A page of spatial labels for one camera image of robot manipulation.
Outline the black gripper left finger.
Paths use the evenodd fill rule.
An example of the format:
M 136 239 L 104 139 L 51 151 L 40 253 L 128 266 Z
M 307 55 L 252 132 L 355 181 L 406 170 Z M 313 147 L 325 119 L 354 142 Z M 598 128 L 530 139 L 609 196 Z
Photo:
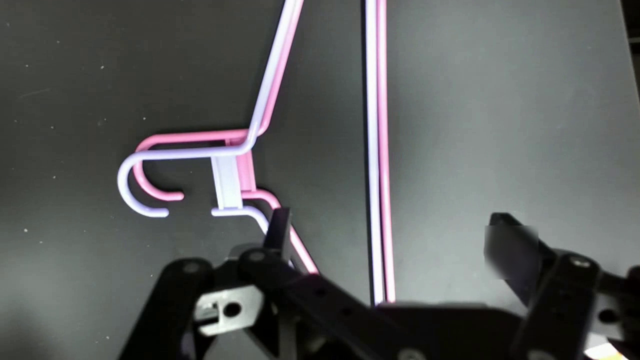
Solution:
M 279 257 L 282 261 L 289 258 L 289 211 L 276 209 L 271 213 L 268 232 L 263 239 L 263 248 L 271 254 Z

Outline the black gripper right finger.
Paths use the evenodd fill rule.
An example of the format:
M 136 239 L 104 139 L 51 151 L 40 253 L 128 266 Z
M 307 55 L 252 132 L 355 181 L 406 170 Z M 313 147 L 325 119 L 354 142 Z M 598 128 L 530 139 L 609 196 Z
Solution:
M 556 253 L 508 213 L 494 213 L 487 223 L 484 258 L 527 306 L 554 264 Z

